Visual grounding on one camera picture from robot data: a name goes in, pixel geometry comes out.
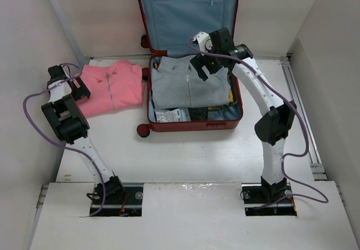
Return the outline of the grey zip hoodie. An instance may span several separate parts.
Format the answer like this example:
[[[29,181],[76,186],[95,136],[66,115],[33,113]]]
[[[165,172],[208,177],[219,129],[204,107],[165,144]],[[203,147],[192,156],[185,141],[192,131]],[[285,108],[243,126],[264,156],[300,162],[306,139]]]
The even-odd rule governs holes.
[[[228,70],[220,69],[202,81],[190,63],[192,56],[162,57],[151,70],[152,101],[157,110],[203,108],[229,102]]]

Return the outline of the pink zip hoodie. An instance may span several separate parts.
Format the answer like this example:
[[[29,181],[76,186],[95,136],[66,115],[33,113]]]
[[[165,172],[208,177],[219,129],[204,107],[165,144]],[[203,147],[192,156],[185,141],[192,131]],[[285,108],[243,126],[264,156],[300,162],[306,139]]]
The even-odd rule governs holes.
[[[108,67],[85,65],[80,77],[91,93],[76,102],[87,119],[143,104],[142,67],[127,59]]]

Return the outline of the green yellow camouflage garment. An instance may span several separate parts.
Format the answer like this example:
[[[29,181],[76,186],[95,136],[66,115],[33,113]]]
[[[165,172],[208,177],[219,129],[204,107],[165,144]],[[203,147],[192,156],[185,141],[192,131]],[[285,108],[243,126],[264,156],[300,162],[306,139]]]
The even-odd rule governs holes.
[[[236,98],[233,95],[233,90],[229,91],[229,102],[220,106],[210,106],[208,107],[209,112],[221,111],[223,109],[232,107],[236,103]]]

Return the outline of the black leather pouch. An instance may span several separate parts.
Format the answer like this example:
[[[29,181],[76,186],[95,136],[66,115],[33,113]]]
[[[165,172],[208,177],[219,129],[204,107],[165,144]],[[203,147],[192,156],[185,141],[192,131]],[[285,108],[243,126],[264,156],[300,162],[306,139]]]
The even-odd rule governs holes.
[[[189,108],[188,113],[191,121],[208,121],[209,110],[207,107],[203,108]]]

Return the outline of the red suitcase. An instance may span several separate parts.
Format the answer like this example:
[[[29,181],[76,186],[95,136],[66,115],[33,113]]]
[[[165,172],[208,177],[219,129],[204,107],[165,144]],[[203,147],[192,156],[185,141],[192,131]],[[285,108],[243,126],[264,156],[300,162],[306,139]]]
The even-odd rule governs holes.
[[[151,70],[159,67],[162,57],[195,57],[197,53],[186,43],[198,32],[211,33],[228,28],[234,34],[238,0],[138,0],[145,34],[141,46],[151,51],[148,67],[142,70],[146,80],[148,122],[137,127],[140,137],[152,131],[202,131],[234,129],[243,116],[242,98],[237,79],[228,73],[228,82],[236,103],[221,111],[209,112],[208,121],[158,123],[152,101]]]

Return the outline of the white wet wipes packet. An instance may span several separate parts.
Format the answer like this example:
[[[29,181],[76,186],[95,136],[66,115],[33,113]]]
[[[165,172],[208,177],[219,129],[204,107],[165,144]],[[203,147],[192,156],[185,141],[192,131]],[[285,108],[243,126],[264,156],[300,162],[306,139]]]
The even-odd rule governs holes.
[[[173,110],[155,110],[156,122],[187,122],[191,121],[187,108],[175,108]]]

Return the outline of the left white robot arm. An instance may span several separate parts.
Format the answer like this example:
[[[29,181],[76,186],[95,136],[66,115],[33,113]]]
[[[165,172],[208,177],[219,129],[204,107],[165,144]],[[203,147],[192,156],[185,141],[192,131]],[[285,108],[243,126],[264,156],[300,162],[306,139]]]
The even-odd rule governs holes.
[[[77,101],[90,97],[89,89],[80,77],[70,80],[63,65],[49,67],[48,73],[50,98],[41,110],[57,138],[78,150],[89,169],[95,189],[88,198],[94,202],[105,201],[105,204],[122,203],[126,198],[125,188],[96,151],[89,136],[89,124],[77,105]]]

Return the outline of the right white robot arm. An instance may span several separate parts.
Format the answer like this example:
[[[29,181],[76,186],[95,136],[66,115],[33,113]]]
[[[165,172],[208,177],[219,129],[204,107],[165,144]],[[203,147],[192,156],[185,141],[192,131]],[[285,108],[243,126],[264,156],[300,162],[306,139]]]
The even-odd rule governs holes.
[[[201,31],[187,44],[197,51],[190,62],[200,79],[206,81],[224,67],[243,83],[258,105],[261,118],[254,130],[262,142],[264,165],[261,185],[255,190],[262,203],[275,201],[287,187],[281,158],[295,117],[295,103],[286,103],[267,87],[268,81],[258,69],[251,50],[244,44],[235,45],[227,28],[212,33]]]

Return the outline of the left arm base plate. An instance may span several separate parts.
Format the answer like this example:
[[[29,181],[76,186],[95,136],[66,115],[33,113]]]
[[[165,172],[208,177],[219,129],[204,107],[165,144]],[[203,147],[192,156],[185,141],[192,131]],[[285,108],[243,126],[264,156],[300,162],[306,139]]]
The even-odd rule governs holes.
[[[102,199],[96,193],[88,193],[91,200],[89,213],[96,217],[141,217],[143,184],[125,184],[125,198],[120,201],[106,201],[102,210],[95,213]]]

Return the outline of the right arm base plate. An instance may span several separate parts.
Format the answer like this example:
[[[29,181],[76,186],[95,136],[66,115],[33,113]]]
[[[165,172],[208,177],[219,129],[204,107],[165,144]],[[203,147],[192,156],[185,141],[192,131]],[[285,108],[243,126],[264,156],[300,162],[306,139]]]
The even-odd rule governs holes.
[[[290,184],[270,196],[261,184],[241,184],[240,197],[244,202],[246,216],[297,216],[295,203],[286,196]]]

